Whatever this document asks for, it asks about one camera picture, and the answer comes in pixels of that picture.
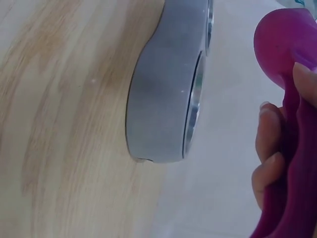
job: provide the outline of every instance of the white surface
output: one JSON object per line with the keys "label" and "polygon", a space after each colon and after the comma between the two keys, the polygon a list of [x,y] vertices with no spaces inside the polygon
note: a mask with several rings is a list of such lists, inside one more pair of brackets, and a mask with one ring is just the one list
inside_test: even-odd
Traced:
{"label": "white surface", "polygon": [[246,238],[260,210],[251,188],[259,164],[259,105],[283,93],[262,73],[253,33],[274,0],[216,0],[212,57],[190,158],[168,168],[151,238]]}

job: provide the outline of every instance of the magenta rubber handle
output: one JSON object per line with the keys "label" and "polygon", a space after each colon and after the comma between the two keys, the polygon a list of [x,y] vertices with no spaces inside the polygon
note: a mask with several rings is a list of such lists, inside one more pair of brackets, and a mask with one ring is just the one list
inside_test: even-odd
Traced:
{"label": "magenta rubber handle", "polygon": [[311,238],[317,222],[317,110],[289,79],[283,107],[281,153],[288,170],[266,188],[262,216],[251,238]]}
{"label": "magenta rubber handle", "polygon": [[317,223],[317,110],[300,97],[293,80],[299,62],[317,66],[317,24],[306,9],[278,9],[258,24],[255,54],[264,73],[285,89],[280,152],[284,175],[264,191],[251,238],[312,238]]}

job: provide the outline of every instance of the wooden surface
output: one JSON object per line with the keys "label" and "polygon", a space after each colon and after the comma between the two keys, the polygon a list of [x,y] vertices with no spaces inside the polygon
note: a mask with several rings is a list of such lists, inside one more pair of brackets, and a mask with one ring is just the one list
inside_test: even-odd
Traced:
{"label": "wooden surface", "polygon": [[163,0],[0,0],[0,237],[148,238],[164,167],[126,148]]}

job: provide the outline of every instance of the silver inner rim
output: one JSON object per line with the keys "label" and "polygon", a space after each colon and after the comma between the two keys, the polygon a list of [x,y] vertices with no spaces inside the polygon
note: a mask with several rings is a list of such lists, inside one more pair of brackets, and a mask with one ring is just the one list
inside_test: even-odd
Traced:
{"label": "silver inner rim", "polygon": [[207,34],[206,34],[206,52],[208,53],[210,50],[210,42],[211,42],[211,32],[213,26],[213,0],[208,1],[208,12],[207,12]]}
{"label": "silver inner rim", "polygon": [[202,92],[202,84],[204,79],[206,56],[201,53],[198,58],[196,74],[194,76],[193,88],[189,101],[189,109],[187,114],[187,123],[185,128],[183,156],[185,157],[191,147],[193,135],[195,132],[197,120],[200,112],[200,99]]}

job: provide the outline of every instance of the hand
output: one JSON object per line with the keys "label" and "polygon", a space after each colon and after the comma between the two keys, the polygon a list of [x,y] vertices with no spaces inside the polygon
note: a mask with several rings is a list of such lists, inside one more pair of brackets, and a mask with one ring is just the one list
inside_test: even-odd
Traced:
{"label": "hand", "polygon": [[[301,96],[317,108],[317,74],[295,63],[293,78]],[[265,187],[277,181],[285,170],[284,158],[279,152],[281,126],[285,121],[283,108],[263,103],[259,118],[256,151],[261,165],[252,174],[252,187],[258,205],[262,209]]]}

